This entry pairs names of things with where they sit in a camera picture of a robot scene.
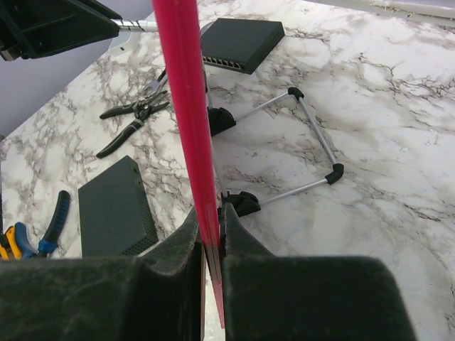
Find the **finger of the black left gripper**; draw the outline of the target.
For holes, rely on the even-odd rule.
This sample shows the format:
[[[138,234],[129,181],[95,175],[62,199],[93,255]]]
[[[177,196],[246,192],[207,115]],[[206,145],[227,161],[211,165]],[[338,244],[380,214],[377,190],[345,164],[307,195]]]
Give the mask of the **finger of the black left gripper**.
[[[114,38],[121,18],[98,1],[1,0],[1,57],[45,58]]]

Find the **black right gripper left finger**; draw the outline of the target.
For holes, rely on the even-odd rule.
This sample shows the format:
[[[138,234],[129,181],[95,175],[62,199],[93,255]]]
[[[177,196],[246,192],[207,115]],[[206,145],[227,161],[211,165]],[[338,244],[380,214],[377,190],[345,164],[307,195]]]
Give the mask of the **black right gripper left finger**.
[[[202,340],[198,219],[142,257],[1,263],[2,340]]]

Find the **white whiteboard marker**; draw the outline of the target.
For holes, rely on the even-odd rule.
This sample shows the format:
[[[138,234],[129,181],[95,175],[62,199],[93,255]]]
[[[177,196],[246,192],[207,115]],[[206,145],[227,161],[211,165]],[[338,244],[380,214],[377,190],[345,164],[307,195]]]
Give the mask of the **white whiteboard marker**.
[[[158,31],[157,23],[153,21],[112,19],[112,22],[123,32],[155,33]]]

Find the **black flat network switch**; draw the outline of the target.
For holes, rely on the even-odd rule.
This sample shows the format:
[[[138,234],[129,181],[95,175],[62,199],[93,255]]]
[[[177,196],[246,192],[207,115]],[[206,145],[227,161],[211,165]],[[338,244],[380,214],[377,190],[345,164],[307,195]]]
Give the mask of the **black flat network switch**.
[[[137,256],[158,235],[138,164],[125,156],[78,189],[82,255]]]

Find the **small white square box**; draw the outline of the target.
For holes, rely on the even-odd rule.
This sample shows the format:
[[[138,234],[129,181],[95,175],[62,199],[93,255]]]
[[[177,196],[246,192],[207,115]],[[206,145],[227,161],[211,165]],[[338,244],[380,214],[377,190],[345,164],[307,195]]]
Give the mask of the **small white square box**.
[[[123,53],[131,50],[137,42],[138,35],[132,32],[120,32],[109,44],[108,51],[111,53]]]

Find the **blue handled cutting pliers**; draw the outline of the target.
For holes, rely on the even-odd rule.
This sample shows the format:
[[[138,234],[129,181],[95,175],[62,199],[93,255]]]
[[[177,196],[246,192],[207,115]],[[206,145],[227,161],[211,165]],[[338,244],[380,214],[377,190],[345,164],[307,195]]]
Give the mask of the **blue handled cutting pliers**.
[[[23,256],[19,260],[50,258],[58,248],[58,242],[69,215],[70,203],[70,193],[61,190],[55,201],[51,218],[38,230],[39,234],[36,236],[39,236],[39,239],[36,247],[30,243],[28,228],[24,223],[17,222],[12,225],[17,228],[16,240],[23,251]]]

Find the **black rear network switch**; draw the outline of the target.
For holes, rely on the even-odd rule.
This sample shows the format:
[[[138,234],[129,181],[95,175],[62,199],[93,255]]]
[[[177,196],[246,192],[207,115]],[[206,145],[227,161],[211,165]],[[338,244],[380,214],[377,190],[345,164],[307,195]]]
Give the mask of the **black rear network switch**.
[[[280,21],[219,18],[201,36],[203,62],[251,75],[283,37]]]

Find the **pink framed whiteboard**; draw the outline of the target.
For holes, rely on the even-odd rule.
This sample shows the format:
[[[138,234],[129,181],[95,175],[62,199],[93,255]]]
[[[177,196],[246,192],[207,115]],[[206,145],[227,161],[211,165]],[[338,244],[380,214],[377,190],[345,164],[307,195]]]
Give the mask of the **pink framed whiteboard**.
[[[166,74],[221,323],[220,224],[196,1],[154,1]]]

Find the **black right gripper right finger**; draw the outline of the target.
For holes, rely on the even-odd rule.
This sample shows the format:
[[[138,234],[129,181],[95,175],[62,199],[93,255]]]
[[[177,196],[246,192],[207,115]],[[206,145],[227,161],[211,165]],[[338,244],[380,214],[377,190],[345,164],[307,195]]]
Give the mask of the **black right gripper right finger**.
[[[221,210],[227,340],[414,340],[390,270],[367,256],[276,256]]]

